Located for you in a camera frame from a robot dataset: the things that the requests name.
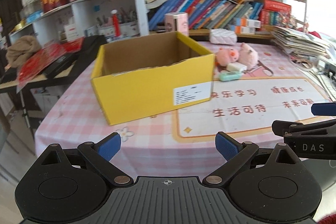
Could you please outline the pink cylindrical canister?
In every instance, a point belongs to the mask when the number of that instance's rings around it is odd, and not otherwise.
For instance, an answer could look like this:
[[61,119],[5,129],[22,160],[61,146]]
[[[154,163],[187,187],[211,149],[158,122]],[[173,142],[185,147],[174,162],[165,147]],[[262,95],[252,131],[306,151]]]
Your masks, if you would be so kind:
[[165,14],[165,31],[180,32],[189,36],[189,16],[185,12],[169,12]]

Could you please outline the white pen holder box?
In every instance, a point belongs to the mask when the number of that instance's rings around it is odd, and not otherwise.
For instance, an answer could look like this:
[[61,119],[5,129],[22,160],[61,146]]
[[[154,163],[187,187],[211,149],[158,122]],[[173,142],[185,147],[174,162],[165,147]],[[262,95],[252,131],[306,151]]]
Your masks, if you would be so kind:
[[120,32],[119,36],[117,36],[114,25],[97,26],[97,30],[99,35],[104,35],[106,38],[112,39],[128,38],[139,35],[138,23],[136,20],[127,23],[120,23],[118,25],[118,30]]

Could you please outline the black electronic keyboard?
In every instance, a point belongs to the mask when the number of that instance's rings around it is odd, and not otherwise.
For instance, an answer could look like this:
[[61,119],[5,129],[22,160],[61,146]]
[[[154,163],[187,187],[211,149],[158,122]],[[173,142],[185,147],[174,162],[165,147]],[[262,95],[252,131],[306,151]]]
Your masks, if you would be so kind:
[[[84,38],[80,51],[67,53],[63,57],[60,57],[54,63],[46,67],[34,79],[29,81],[24,88],[45,88],[73,83],[74,80],[93,63],[97,57],[99,48],[106,43],[107,40],[102,35]],[[1,93],[17,92],[17,84],[17,77],[13,81],[1,83]]]

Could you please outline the yellow cardboard box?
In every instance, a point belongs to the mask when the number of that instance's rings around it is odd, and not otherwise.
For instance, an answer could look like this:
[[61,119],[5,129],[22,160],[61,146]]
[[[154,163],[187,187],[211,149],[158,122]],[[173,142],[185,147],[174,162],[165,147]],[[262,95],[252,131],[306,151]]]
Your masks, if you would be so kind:
[[91,83],[110,126],[210,100],[215,55],[180,32],[99,48]]

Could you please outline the red packaged decorations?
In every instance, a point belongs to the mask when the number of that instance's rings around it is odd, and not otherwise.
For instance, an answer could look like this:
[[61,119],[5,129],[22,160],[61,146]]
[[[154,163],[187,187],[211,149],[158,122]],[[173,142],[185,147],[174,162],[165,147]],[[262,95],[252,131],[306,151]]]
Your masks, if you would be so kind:
[[45,48],[32,55],[18,70],[17,93],[19,93],[32,79],[41,73],[46,67],[54,63],[67,53],[76,53],[81,50],[84,37],[71,42],[59,44],[52,42]]

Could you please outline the red tassel ornament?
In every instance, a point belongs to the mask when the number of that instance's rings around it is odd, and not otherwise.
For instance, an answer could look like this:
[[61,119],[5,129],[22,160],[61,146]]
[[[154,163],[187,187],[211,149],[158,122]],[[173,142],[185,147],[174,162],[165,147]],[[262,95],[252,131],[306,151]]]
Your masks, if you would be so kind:
[[112,15],[112,23],[113,23],[113,27],[114,27],[115,36],[119,37],[119,36],[121,36],[121,30],[120,30],[120,24],[119,24],[119,20],[118,20],[118,11],[116,9],[114,9],[110,13]]

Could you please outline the tan crumpled cloth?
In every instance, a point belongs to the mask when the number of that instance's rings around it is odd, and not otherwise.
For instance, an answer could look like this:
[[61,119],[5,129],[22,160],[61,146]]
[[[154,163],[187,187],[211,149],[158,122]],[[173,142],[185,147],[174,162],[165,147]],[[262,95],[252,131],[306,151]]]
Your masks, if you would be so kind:
[[8,47],[6,59],[12,68],[21,67],[32,55],[42,49],[37,38],[25,35]]

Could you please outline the white quilted pouch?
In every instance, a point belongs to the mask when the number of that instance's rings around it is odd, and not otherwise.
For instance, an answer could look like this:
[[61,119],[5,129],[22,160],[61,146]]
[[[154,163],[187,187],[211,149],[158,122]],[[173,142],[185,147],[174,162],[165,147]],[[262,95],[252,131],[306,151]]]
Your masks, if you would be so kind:
[[212,44],[234,46],[238,37],[233,31],[219,28],[210,30],[209,40]]

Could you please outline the white eraser block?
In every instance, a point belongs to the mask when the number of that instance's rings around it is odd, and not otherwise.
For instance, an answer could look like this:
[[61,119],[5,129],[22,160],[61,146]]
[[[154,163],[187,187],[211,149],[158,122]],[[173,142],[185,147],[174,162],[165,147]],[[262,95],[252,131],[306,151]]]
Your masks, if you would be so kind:
[[244,73],[247,70],[247,66],[239,62],[229,63],[226,66],[226,70],[229,72],[240,72]]

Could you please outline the pink plush pig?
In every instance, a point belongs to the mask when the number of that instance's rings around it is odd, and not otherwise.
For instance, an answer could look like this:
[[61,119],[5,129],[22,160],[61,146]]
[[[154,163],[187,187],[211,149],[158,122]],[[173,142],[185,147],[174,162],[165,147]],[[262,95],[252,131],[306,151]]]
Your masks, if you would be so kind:
[[239,50],[238,62],[245,65],[248,70],[254,68],[259,61],[258,53],[247,43],[242,43]]
[[216,61],[222,66],[226,67],[230,63],[234,63],[239,59],[239,52],[234,48],[220,48],[216,53]]

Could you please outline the cartoon desk mat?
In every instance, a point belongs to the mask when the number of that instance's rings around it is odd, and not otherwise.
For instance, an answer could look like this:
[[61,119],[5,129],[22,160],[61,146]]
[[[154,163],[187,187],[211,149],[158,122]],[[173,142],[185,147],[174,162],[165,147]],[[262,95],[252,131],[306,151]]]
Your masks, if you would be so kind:
[[238,79],[215,80],[211,99],[173,114],[173,138],[179,143],[212,141],[223,131],[235,138],[270,133],[275,120],[312,123],[311,105],[329,102],[322,87],[300,71],[275,46],[254,44],[257,67]]

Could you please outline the stack of papers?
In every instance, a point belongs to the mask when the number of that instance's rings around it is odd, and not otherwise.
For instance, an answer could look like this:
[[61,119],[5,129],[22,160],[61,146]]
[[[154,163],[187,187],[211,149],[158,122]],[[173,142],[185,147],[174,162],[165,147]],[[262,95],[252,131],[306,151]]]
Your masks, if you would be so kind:
[[327,59],[335,55],[335,44],[314,35],[275,26],[271,31],[272,42],[286,54],[302,56],[323,56]]

